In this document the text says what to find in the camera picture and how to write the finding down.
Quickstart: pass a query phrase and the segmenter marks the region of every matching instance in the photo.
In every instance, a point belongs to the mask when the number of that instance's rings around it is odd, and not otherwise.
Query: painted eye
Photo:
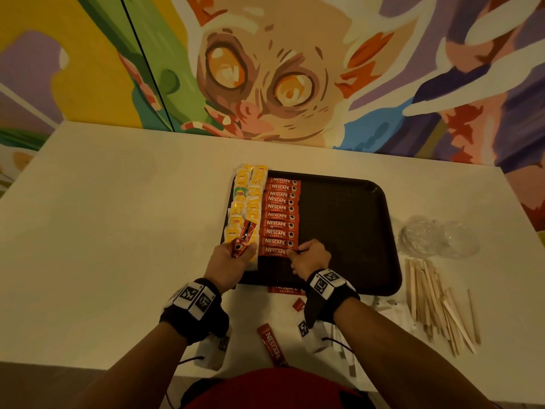
[[[246,81],[246,72],[236,55],[227,47],[215,47],[206,54],[210,74],[222,86],[236,89]]]
[[[276,83],[274,95],[283,106],[297,106],[305,103],[313,90],[314,84],[309,76],[287,75]]]

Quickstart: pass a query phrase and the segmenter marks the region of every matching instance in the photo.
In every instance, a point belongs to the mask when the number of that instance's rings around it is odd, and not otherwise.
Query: mural
[[[496,165],[545,244],[545,0],[46,2],[5,18],[0,192],[69,119]]]

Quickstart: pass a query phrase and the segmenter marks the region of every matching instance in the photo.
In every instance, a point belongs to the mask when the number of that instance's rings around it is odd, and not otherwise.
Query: wristband
[[[335,324],[333,313],[349,297],[360,300],[352,285],[330,269],[317,270],[307,280],[305,321],[309,328],[316,320]]]
[[[179,289],[163,307],[159,322],[170,324],[191,345],[210,333],[224,337],[229,316],[221,308],[221,293],[208,279],[200,278]]]

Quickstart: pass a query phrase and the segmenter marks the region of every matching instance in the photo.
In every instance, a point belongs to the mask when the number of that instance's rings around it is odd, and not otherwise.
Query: black line on wall
[[[168,109],[165,106],[165,101],[163,100],[163,97],[161,96],[161,92],[159,90],[159,86],[157,85],[157,82],[155,81],[155,76],[153,76],[152,68],[149,65],[148,58],[146,57],[146,54],[144,53],[144,48],[142,47],[142,43],[140,43],[140,39],[138,38],[138,34],[136,33],[136,29],[133,24],[133,20],[131,19],[131,15],[129,14],[129,11],[127,9],[127,6],[125,5],[125,0],[121,0],[121,5],[123,6],[123,10],[125,10],[125,14],[127,15],[127,19],[129,20],[129,24],[131,25],[131,28],[133,29],[133,33],[136,38],[136,42],[138,43],[138,47],[140,48],[140,51],[142,52],[142,56],[144,57],[144,61],[146,62],[146,66],[148,67],[149,74],[152,76],[153,85],[155,86],[155,89],[157,90],[157,94],[159,95],[159,100],[161,101],[161,104],[163,105],[163,109],[165,110],[165,113],[167,114],[168,122],[171,124],[171,129],[173,132],[174,125],[171,121],[170,115],[168,114]]]

